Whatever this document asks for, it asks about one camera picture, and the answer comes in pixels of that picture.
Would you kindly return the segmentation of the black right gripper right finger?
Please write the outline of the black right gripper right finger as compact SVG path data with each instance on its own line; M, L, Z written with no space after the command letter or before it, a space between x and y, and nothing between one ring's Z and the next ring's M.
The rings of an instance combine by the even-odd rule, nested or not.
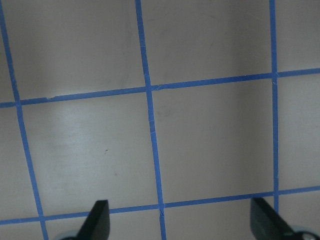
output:
M294 240L296 234L261 197L250 200L250 230L256 240Z

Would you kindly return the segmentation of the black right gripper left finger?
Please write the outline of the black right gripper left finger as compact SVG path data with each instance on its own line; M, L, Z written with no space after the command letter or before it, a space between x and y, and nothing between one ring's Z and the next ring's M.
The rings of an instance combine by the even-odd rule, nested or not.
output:
M110 211L108 200L97 200L83 225L75 236L76 240L107 240L110 235Z

